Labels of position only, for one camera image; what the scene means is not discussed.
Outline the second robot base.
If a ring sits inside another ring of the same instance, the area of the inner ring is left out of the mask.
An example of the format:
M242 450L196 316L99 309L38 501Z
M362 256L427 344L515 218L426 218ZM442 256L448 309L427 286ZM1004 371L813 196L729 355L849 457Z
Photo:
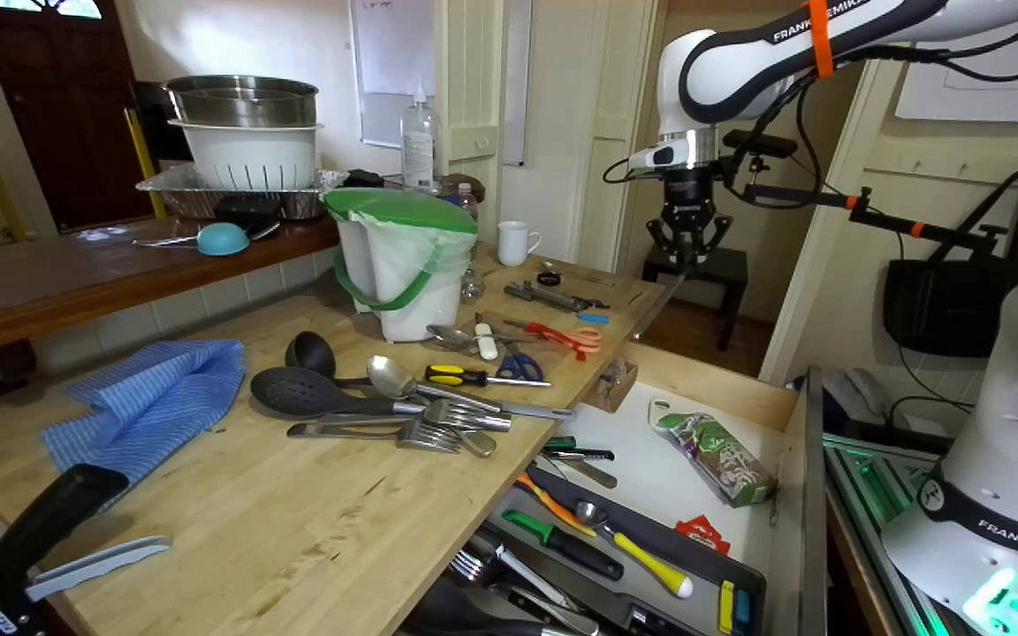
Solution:
M1018 636L1018 286L970 425L883 526L883 553L981 636Z

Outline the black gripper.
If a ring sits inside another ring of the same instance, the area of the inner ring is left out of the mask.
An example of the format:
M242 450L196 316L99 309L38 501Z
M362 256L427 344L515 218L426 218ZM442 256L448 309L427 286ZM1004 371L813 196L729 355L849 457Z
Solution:
M663 217L646 224L653 246L674 265L704 265L706 256L726 242L733 218L715 204L712 170L667 170L663 177L664 204Z

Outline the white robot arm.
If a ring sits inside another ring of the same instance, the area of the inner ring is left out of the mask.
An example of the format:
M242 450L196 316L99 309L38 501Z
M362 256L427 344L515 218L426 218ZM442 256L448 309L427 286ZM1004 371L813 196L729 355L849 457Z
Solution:
M841 63L951 63L947 38L996 30L1018 38L1018 0L802 0L766 25L671 38L658 61L658 146L625 159L633 177L664 185L664 209L646 224L653 243L671 265L698 265L720 243L729 218L715 213L715 185L736 173L715 147L720 120L764 127Z

